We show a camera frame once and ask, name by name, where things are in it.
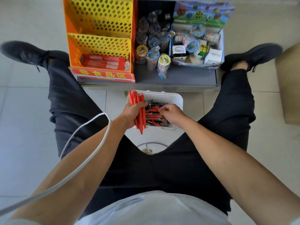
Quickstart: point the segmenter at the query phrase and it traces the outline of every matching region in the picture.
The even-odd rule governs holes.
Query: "red package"
[[[126,61],[124,57],[114,57],[114,56],[106,56],[106,55],[89,55],[83,54],[84,58],[92,59],[92,60],[103,60],[103,61]]]
[[[103,60],[91,60],[83,56],[80,57],[80,61],[85,67],[92,67],[98,69],[111,69],[129,71],[129,61],[103,61]]]

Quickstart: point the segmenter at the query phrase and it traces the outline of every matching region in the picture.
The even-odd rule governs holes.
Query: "orange plastic basket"
[[[137,0],[63,0],[70,70],[86,78],[135,83]],[[83,67],[82,54],[125,57],[129,71]]]

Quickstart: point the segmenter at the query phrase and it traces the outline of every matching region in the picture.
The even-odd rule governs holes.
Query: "gray shelf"
[[[123,83],[109,80],[78,78],[85,88],[103,90],[152,90],[201,92],[203,89],[218,86],[215,70],[171,65],[167,79],[160,79],[157,70],[147,70],[146,65],[136,64],[134,76],[136,83]]]

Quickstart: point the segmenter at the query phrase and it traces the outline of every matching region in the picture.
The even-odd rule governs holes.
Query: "person's left hand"
[[[120,114],[120,117],[124,119],[127,129],[130,129],[134,126],[134,119],[139,114],[140,108],[146,107],[147,105],[148,105],[147,102],[139,102],[133,105],[127,103],[125,105],[125,108],[123,112]]]

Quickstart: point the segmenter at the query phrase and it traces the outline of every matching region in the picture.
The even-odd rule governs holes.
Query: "shirt sleeve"
[[[7,220],[4,225],[40,225],[40,224],[30,220],[17,219],[17,220]]]
[[[291,225],[300,225],[300,217],[292,222]]]

